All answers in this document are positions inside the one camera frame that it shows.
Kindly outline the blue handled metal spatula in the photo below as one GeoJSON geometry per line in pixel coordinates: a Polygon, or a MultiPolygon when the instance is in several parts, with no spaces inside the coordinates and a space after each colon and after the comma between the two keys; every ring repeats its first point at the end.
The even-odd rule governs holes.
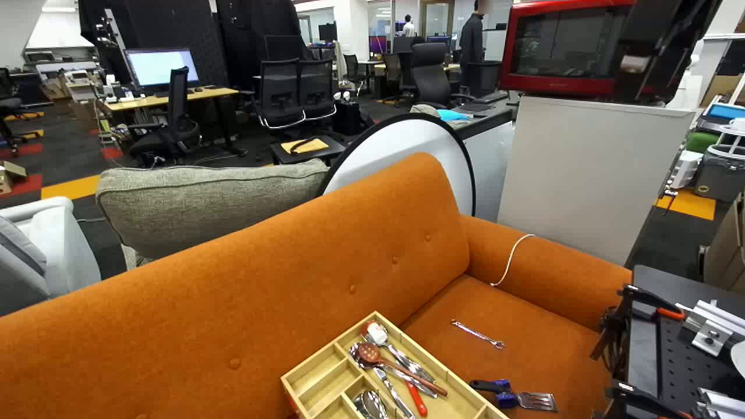
{"type": "Polygon", "coordinates": [[[508,379],[470,379],[475,391],[489,391],[501,410],[522,407],[554,412],[556,400],[545,391],[515,391],[508,379]]]}

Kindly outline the orange fabric sofa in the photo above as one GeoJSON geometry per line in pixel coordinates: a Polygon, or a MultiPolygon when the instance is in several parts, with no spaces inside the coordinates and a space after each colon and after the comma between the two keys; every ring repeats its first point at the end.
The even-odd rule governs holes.
{"type": "Polygon", "coordinates": [[[291,419],[284,372],[379,312],[463,382],[589,419],[629,270],[459,212],[410,156],[249,228],[0,319],[0,419],[291,419]],[[452,319],[505,349],[466,335],[452,319]]]}

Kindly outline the round white reflector disc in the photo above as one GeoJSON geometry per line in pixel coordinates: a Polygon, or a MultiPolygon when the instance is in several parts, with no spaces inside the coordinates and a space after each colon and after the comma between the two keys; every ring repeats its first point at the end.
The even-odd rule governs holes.
{"type": "Polygon", "coordinates": [[[461,214],[475,214],[477,191],[470,154],[454,128],[426,114],[393,116],[352,142],[331,165],[319,193],[326,196],[414,154],[433,156],[461,214]]]}

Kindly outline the silver spoon in tray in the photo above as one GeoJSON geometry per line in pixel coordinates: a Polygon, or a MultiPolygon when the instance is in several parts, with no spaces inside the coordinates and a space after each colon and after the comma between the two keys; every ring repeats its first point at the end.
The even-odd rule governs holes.
{"type": "Polygon", "coordinates": [[[421,368],[417,361],[412,361],[407,354],[403,354],[403,351],[391,342],[389,331],[386,331],[382,324],[370,321],[370,324],[366,326],[366,338],[368,338],[373,345],[386,349],[386,351],[396,358],[396,363],[398,363],[400,368],[405,368],[407,372],[414,372],[417,377],[421,377],[421,379],[426,379],[426,382],[433,379],[433,375],[431,375],[426,368],[421,368]]]}

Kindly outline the black mesh office chair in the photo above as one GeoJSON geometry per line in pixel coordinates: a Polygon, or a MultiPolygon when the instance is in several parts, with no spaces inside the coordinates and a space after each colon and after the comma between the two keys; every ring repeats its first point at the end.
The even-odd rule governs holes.
{"type": "Polygon", "coordinates": [[[338,112],[328,61],[263,61],[258,81],[258,123],[286,130],[324,121],[338,112]]]}

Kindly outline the wooden cutlery tray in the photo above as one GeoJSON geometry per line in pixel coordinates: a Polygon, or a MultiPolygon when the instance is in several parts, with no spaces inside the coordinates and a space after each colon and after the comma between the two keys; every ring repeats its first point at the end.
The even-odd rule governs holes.
{"type": "Polygon", "coordinates": [[[412,372],[433,386],[433,391],[424,393],[424,403],[428,405],[426,419],[508,419],[379,312],[368,314],[282,377],[298,419],[421,419],[398,377],[391,377],[391,386],[410,412],[403,412],[391,398],[377,370],[356,358],[356,347],[370,342],[366,338],[370,321],[382,324],[391,342],[433,375],[433,379],[426,382],[412,372]]]}

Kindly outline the wooden office desk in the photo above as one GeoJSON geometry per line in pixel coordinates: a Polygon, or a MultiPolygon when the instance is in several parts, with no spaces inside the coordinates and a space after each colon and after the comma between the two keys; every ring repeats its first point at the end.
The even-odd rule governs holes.
{"type": "MultiPolygon", "coordinates": [[[[196,88],[196,91],[186,91],[186,100],[212,100],[212,98],[230,98],[237,95],[237,88],[196,88]]],[[[102,109],[107,112],[133,112],[133,109],[144,109],[144,107],[161,107],[168,105],[170,98],[168,95],[142,95],[142,98],[123,98],[119,102],[102,102],[102,109]]]]}

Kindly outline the grey cushion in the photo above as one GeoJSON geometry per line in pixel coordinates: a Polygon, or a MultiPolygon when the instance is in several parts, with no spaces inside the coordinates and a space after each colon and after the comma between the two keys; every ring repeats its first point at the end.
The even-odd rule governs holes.
{"type": "Polygon", "coordinates": [[[119,240],[142,258],[163,258],[247,228],[317,196],[319,158],[263,168],[112,168],[95,203],[119,240]]]}

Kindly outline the computer monitor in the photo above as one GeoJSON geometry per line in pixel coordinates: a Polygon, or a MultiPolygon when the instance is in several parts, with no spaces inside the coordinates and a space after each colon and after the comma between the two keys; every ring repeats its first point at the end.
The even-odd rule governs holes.
{"type": "Polygon", "coordinates": [[[198,84],[200,74],[189,49],[130,49],[128,63],[142,88],[165,86],[170,72],[184,68],[186,81],[198,84]]]}

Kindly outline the red black microwave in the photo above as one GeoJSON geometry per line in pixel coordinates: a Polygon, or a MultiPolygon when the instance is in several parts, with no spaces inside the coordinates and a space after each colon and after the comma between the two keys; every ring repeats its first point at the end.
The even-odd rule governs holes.
{"type": "Polygon", "coordinates": [[[508,91],[668,102],[722,0],[517,0],[501,84],[508,91]]]}

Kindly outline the black perforated robot table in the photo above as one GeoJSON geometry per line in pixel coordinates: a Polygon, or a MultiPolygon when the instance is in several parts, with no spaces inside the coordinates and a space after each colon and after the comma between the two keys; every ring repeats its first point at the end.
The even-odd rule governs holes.
{"type": "MultiPolygon", "coordinates": [[[[698,300],[708,300],[738,317],[745,314],[743,296],[650,265],[633,268],[633,284],[668,303],[694,307],[698,300]]],[[[680,321],[647,319],[647,312],[650,305],[633,305],[626,384],[682,412],[696,407],[701,389],[745,398],[745,379],[733,368],[729,351],[710,356],[691,345],[694,333],[680,321]]]]}

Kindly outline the orange handled utensil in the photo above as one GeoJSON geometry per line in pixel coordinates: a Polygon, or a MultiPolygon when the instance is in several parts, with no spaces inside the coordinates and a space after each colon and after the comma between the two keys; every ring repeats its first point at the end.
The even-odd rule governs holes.
{"type": "Polygon", "coordinates": [[[389,389],[391,398],[400,405],[403,412],[410,412],[410,407],[400,400],[400,396],[393,391],[391,386],[391,377],[398,377],[412,403],[414,403],[414,410],[421,419],[428,417],[428,405],[424,403],[424,393],[426,391],[433,391],[431,384],[424,384],[421,379],[417,379],[412,372],[407,372],[405,368],[396,365],[393,361],[389,361],[386,356],[379,354],[379,349],[370,342],[361,342],[356,347],[356,358],[363,363],[363,365],[370,365],[377,370],[382,384],[389,389]]]}

